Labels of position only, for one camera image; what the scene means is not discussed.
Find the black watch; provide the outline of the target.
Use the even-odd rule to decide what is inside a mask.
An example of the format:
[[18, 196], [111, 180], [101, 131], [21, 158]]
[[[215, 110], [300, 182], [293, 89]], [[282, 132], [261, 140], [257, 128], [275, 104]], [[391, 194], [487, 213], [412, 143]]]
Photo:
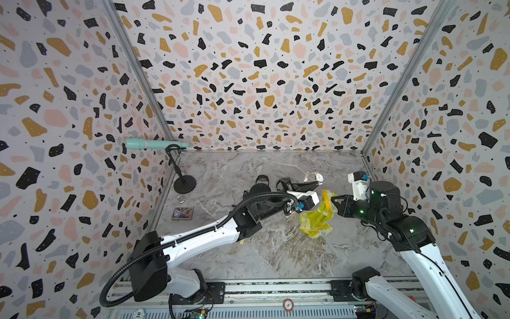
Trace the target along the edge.
[[267, 175], [259, 175], [256, 178], [255, 186], [258, 188], [270, 189], [268, 176]]

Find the yellow green white cloth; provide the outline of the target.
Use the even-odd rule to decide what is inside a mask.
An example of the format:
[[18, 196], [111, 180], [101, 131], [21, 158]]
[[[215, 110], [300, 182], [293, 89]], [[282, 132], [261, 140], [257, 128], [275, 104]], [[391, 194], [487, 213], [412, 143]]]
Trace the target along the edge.
[[300, 215], [300, 231], [311, 239], [318, 239], [330, 234], [333, 227], [329, 222], [338, 212], [337, 207], [332, 203], [332, 198], [336, 196], [332, 191], [323, 190], [318, 208]]

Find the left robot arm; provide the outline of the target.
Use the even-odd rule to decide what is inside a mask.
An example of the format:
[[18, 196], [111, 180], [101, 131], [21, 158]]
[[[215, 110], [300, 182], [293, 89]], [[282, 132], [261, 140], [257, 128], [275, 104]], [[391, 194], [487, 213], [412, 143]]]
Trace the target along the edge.
[[180, 264], [223, 245], [238, 243], [261, 230], [262, 220], [283, 212], [311, 211], [320, 198], [316, 188], [320, 181], [293, 183], [278, 180], [273, 191], [267, 176], [260, 175], [242, 201], [227, 215], [206, 226], [177, 235], [160, 236], [156, 231], [145, 234], [132, 254], [106, 282], [99, 297], [102, 307], [118, 306], [129, 299], [142, 302], [167, 291], [190, 303], [198, 303], [208, 293], [207, 282], [198, 269], [186, 271]]

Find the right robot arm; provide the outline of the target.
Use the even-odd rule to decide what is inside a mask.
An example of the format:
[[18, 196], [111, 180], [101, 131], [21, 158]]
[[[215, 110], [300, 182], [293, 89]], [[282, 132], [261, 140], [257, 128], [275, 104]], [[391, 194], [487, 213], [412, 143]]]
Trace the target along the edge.
[[386, 181], [359, 180], [351, 185], [352, 195], [331, 198], [338, 215], [360, 220], [388, 241], [413, 270], [433, 309], [404, 295], [372, 267], [352, 274], [353, 298], [374, 300], [397, 318], [479, 318], [445, 265], [425, 222], [405, 214], [398, 187]]

